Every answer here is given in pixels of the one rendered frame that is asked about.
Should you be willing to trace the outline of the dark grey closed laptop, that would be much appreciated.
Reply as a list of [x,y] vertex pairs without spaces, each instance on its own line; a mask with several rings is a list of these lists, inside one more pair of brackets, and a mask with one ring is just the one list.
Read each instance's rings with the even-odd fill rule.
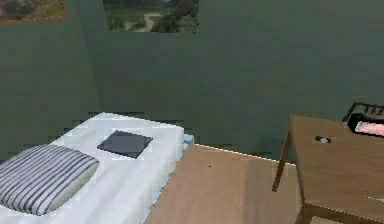
[[116,130],[100,143],[97,148],[136,159],[152,140],[152,137]]

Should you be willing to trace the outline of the white bed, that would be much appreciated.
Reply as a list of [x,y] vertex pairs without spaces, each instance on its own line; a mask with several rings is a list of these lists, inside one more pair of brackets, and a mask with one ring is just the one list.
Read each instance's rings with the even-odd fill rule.
[[[116,130],[152,137],[136,158],[97,146]],[[65,146],[99,161],[95,174],[67,202],[36,216],[0,205],[0,224],[141,224],[184,145],[184,129],[112,113],[100,113],[51,145]]]

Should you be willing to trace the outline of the landscape picture with path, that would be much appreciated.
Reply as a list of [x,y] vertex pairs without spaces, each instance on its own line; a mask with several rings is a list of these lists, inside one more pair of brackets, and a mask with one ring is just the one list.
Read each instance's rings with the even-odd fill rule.
[[114,32],[199,31],[200,0],[103,0],[103,7]]

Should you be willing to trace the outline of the brown wooden table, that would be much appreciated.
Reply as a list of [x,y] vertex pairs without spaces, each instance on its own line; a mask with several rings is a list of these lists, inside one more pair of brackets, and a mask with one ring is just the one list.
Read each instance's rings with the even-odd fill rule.
[[[316,136],[331,139],[328,144]],[[290,150],[301,206],[295,224],[316,216],[342,224],[384,224],[384,139],[352,133],[341,121],[292,114],[272,190]]]

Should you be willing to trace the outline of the grey striped pillow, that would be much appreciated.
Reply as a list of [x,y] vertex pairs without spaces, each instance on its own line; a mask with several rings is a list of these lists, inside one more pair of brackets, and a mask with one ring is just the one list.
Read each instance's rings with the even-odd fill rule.
[[45,215],[72,198],[95,174],[99,161],[65,146],[44,144],[0,164],[0,205]]

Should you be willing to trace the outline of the black alarm clock pink display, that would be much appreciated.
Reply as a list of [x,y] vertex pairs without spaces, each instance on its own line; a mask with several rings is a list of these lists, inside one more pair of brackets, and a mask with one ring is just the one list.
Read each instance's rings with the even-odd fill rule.
[[381,118],[372,118],[362,113],[354,113],[350,116],[347,126],[355,134],[384,138],[384,119]]

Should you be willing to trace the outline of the brown framed picture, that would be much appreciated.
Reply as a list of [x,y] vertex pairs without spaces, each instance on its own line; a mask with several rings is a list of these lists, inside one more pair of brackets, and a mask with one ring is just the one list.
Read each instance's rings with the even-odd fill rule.
[[0,0],[0,24],[49,21],[67,17],[66,0]]

